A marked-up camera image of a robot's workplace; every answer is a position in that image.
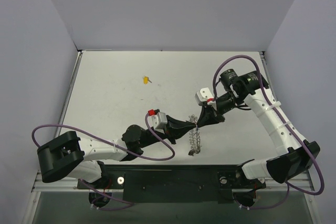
robotic arm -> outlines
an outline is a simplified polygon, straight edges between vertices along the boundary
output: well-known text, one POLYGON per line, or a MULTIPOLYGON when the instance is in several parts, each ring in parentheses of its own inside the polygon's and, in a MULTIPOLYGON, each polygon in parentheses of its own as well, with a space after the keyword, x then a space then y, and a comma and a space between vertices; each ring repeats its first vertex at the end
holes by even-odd
MULTIPOLYGON (((265 100, 255 71, 238 76, 233 69, 228 69, 220 75, 219 80, 227 93, 215 98, 209 88, 203 88, 195 95, 197 103, 202 107, 197 125, 176 120, 160 110, 151 110, 149 116, 152 119, 152 130, 161 139, 168 139, 171 144, 176 144, 177 139, 196 126, 204 127, 224 122, 225 113, 245 103, 265 127, 279 156, 247 161, 241 165, 222 166, 217 171, 220 188, 246 189, 255 188, 256 185, 258 188, 264 188, 264 178, 284 183, 310 168, 311 158, 294 136, 286 130, 286 125, 301 139, 305 138, 288 120, 280 108, 280 102, 272 99, 269 105, 265 100), (280 120, 273 108, 277 108, 285 118, 285 123, 280 120), (225 182, 227 179, 230 180, 229 187, 225 182)), ((267 97, 271 98, 271 89, 263 77, 262 83, 267 97)), ((67 176, 84 179, 95 188, 104 188, 109 174, 106 165, 97 160, 131 161, 136 156, 127 153, 127 150, 141 156, 143 154, 141 148, 158 141, 149 129, 145 130, 138 125, 129 126, 121 138, 110 140, 110 143, 79 138, 75 131, 66 132, 37 150, 43 182, 50 183, 67 176)), ((320 152, 319 145, 316 142, 309 143, 307 140, 303 142, 316 157, 320 152)))

yellow object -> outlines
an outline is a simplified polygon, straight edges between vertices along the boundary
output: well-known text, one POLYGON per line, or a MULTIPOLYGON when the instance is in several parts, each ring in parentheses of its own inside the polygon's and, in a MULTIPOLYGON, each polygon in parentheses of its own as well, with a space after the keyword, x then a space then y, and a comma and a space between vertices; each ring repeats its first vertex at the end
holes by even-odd
POLYGON ((147 76, 143 77, 143 84, 147 84, 149 81, 149 78, 147 76))

chain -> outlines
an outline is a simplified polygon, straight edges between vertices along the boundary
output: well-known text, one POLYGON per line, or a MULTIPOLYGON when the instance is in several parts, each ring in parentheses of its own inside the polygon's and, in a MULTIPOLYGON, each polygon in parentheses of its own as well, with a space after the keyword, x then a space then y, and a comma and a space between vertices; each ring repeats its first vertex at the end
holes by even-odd
POLYGON ((189 121, 196 124, 196 129, 192 129, 189 131, 189 142, 191 148, 188 155, 194 156, 194 154, 198 154, 201 152, 201 137, 200 130, 197 127, 197 117, 195 115, 190 115, 189 121))

white table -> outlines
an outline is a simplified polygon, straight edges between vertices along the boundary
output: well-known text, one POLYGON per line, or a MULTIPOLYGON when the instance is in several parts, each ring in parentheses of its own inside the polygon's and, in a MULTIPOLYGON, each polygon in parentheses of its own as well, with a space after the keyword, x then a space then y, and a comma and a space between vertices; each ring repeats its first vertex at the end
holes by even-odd
MULTIPOLYGON (((195 92, 204 87, 212 90, 218 66, 237 54, 254 58, 266 77, 258 52, 84 51, 64 124, 114 139, 120 138, 131 124, 145 128, 144 117, 149 109, 160 109, 179 120, 188 120, 192 114, 199 116, 201 107, 194 99, 195 92), (143 76, 152 83, 144 84, 143 76)), ((245 59, 230 62, 228 68, 238 75, 255 70, 245 59)), ((219 85, 218 94, 223 93, 219 85)), ((195 156, 188 155, 186 134, 173 145, 176 156, 169 161, 137 158, 123 164, 240 164, 276 156, 270 137, 253 112, 235 109, 224 116, 224 123, 201 128, 202 148, 195 156)), ((171 154, 162 143, 143 150, 151 157, 171 154)))

wall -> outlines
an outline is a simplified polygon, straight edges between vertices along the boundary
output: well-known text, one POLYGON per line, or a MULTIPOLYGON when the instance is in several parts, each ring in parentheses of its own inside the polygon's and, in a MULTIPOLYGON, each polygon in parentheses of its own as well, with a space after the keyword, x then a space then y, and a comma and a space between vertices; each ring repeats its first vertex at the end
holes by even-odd
POLYGON ((38 169, 30 133, 58 121, 77 51, 51 0, 0 6, 0 222, 18 224, 38 169))
POLYGON ((294 0, 52 0, 79 49, 265 50, 294 0))
MULTIPOLYGON (((336 187, 336 0, 295 0, 266 51, 275 92, 291 121, 318 141, 325 192, 316 197, 324 223, 334 223, 336 187)), ((316 171, 311 172, 319 188, 316 171)))

